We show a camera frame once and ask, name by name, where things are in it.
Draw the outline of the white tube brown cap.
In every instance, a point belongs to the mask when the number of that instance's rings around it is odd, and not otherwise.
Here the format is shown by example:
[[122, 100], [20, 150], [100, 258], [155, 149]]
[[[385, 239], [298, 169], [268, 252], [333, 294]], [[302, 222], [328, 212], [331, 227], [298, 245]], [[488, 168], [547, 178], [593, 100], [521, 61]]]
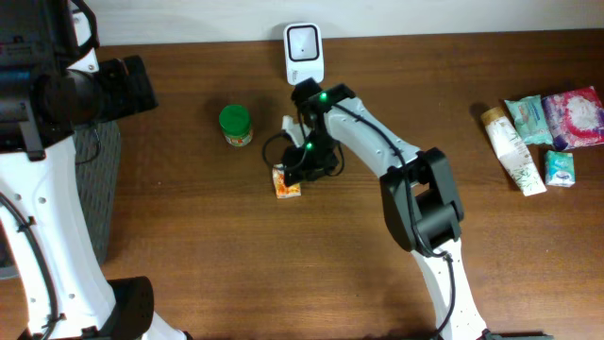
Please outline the white tube brown cap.
[[528, 147], [502, 108], [485, 111], [480, 119], [495, 155], [524, 196], [546, 192], [546, 187]]

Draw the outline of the orange small packet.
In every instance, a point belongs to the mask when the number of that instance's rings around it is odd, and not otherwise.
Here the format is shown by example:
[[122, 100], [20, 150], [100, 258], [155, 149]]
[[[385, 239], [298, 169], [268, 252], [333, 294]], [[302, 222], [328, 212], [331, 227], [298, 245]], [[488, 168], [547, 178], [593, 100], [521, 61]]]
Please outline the orange small packet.
[[281, 164], [277, 164], [272, 169], [273, 185], [278, 199], [292, 198], [301, 196], [301, 187], [299, 184], [286, 185], [285, 184], [285, 173], [283, 170], [279, 170]]

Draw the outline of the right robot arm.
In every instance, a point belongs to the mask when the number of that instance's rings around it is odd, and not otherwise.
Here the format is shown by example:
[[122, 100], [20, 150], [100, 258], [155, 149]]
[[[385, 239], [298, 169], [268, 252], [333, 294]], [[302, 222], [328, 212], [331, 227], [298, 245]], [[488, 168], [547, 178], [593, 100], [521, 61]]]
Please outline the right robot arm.
[[295, 85], [297, 116], [283, 119], [287, 186], [339, 174], [336, 148], [350, 149], [378, 178], [386, 227], [418, 263], [435, 312], [434, 339], [485, 339], [461, 258], [461, 198], [445, 154], [397, 137], [347, 86]]

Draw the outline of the mint green wipes packet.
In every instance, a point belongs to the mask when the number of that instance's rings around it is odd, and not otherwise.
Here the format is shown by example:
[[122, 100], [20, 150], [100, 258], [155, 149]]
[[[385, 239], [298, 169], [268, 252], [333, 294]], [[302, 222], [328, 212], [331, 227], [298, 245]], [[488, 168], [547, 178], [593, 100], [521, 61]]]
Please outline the mint green wipes packet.
[[505, 100], [515, 129], [526, 145], [553, 145], [540, 95]]

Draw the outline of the teal small tissue pack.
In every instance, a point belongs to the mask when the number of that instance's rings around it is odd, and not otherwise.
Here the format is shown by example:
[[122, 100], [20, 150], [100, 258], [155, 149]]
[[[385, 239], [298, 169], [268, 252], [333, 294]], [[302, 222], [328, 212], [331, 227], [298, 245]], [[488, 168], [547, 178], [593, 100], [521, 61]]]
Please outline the teal small tissue pack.
[[574, 156], [571, 153], [548, 150], [545, 153], [545, 184], [572, 187], [575, 183]]

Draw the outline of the green lid jar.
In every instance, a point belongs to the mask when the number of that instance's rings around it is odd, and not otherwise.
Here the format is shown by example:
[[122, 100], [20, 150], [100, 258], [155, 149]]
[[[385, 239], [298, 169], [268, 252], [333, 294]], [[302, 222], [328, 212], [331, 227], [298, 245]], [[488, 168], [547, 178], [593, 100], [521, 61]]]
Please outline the green lid jar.
[[242, 147], [248, 145], [253, 138], [251, 117], [244, 106], [225, 106], [219, 114], [219, 124], [230, 145]]

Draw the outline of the red purple snack package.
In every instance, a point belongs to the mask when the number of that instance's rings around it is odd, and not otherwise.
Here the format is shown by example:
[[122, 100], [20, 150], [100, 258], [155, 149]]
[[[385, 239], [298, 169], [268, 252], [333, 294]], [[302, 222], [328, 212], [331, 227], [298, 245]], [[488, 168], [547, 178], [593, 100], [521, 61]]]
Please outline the red purple snack package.
[[542, 99], [557, 151], [603, 144], [603, 104], [594, 86]]

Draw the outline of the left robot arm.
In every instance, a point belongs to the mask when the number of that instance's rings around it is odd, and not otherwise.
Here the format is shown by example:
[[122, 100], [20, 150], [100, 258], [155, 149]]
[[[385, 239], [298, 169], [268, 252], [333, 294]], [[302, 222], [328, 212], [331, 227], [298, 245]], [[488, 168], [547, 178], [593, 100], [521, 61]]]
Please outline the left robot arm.
[[183, 339], [147, 277], [107, 280], [76, 186], [74, 134], [151, 111], [138, 56], [97, 62], [83, 1], [1, 5], [1, 225], [28, 302], [25, 339]]

